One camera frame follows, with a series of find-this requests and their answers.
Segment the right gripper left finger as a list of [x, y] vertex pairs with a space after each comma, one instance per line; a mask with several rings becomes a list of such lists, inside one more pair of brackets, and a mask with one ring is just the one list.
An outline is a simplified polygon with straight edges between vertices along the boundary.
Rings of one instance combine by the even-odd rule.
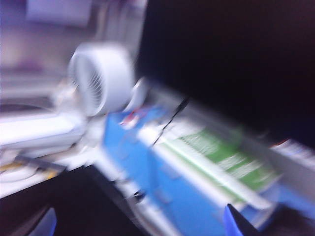
[[56, 228], [56, 213], [53, 208], [49, 208], [44, 216], [40, 219], [34, 230], [31, 232], [32, 236], [53, 236]]

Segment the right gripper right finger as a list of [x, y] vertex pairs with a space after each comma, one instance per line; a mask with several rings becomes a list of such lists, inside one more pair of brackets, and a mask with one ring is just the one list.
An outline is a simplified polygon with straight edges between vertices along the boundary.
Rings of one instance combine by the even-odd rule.
[[260, 236], [261, 233], [232, 205], [227, 204], [223, 215], [227, 236]]

